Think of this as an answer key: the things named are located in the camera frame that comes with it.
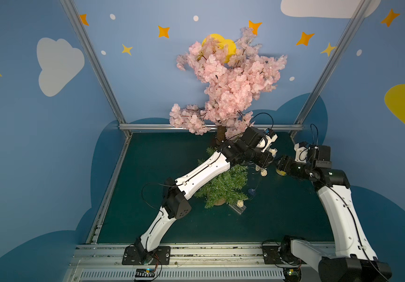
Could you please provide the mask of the small circuit board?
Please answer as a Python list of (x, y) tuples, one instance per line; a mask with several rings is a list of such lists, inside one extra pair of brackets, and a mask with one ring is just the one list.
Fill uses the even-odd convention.
[(284, 268), (283, 270), (284, 282), (300, 282), (302, 272), (300, 269)]
[(135, 269), (135, 282), (151, 282), (157, 278), (158, 272), (153, 269)]

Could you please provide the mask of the yellow green labelled can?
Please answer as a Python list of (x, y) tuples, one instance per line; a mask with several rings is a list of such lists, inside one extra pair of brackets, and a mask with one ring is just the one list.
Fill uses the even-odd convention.
[(276, 169), (276, 173), (279, 174), (280, 176), (287, 176), (287, 173), (280, 169)]

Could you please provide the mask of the small circuit board right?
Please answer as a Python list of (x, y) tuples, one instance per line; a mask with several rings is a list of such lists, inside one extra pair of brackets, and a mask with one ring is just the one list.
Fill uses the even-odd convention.
[(284, 282), (300, 282), (302, 272), (300, 269), (284, 268), (283, 270)]

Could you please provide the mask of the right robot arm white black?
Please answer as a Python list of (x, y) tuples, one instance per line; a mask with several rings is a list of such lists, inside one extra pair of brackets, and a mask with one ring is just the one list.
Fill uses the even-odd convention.
[(285, 236), (280, 244), (280, 259), (287, 264), (309, 265), (322, 282), (389, 281), (391, 268), (378, 259), (367, 240), (346, 173), (332, 168), (331, 148), (302, 142), (295, 146), (294, 157), (283, 155), (275, 163), (279, 175), (313, 184), (335, 244), (334, 255), (329, 255), (300, 237)]

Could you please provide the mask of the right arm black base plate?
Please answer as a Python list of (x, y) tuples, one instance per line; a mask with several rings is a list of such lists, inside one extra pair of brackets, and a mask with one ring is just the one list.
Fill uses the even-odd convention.
[(285, 253), (282, 253), (280, 245), (266, 244), (261, 246), (261, 250), (264, 264), (267, 265), (283, 264), (291, 267), (298, 267), (306, 264), (306, 262), (300, 258), (296, 258), (293, 255), (287, 256)]

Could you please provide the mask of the small green christmas tree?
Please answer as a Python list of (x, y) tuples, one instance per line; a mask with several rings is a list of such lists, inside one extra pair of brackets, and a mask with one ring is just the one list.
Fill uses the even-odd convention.
[(243, 208), (248, 196), (242, 192), (248, 181), (248, 167), (235, 165), (207, 182), (196, 193), (195, 197), (205, 199), (205, 208), (230, 204)]

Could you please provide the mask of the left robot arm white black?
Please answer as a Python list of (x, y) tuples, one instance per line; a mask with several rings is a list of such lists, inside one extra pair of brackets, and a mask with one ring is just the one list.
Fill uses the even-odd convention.
[(239, 138), (227, 139), (197, 168), (177, 179), (163, 184), (163, 199), (158, 214), (147, 231), (135, 240), (134, 247), (143, 256), (152, 255), (172, 224), (191, 211), (189, 200), (195, 193), (218, 175), (236, 165), (252, 162), (266, 170), (274, 161), (277, 151), (271, 145), (278, 139), (271, 129), (249, 127)]

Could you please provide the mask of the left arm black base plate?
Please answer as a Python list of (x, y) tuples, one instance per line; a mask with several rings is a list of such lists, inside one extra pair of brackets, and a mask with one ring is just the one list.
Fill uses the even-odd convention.
[(171, 247), (159, 246), (158, 249), (145, 253), (132, 244), (125, 248), (122, 265), (169, 265)]

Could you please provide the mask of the pink cherry blossom tree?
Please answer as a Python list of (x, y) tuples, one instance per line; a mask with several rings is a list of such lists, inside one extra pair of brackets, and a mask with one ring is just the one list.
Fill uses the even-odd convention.
[(206, 85), (208, 100), (204, 106), (174, 104), (169, 122), (195, 135), (209, 131), (209, 124), (222, 130), (225, 138), (238, 137), (253, 125), (248, 110), (261, 94), (272, 92), (287, 64), (287, 56), (260, 55), (260, 44), (254, 44), (253, 28), (243, 27), (234, 48), (211, 35), (195, 42), (188, 52), (177, 57), (177, 68), (191, 68)]

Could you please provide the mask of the clear acrylic tree base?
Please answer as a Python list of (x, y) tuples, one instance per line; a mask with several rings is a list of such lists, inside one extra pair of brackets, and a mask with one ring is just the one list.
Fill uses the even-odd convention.
[(238, 215), (242, 215), (247, 208), (243, 201), (238, 201), (236, 204), (229, 204), (229, 207), (232, 208)]

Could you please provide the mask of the small circuit board left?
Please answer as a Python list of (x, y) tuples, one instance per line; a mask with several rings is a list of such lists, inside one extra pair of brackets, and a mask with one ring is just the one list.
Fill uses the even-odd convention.
[(135, 269), (135, 282), (151, 282), (157, 278), (158, 272), (153, 269)]

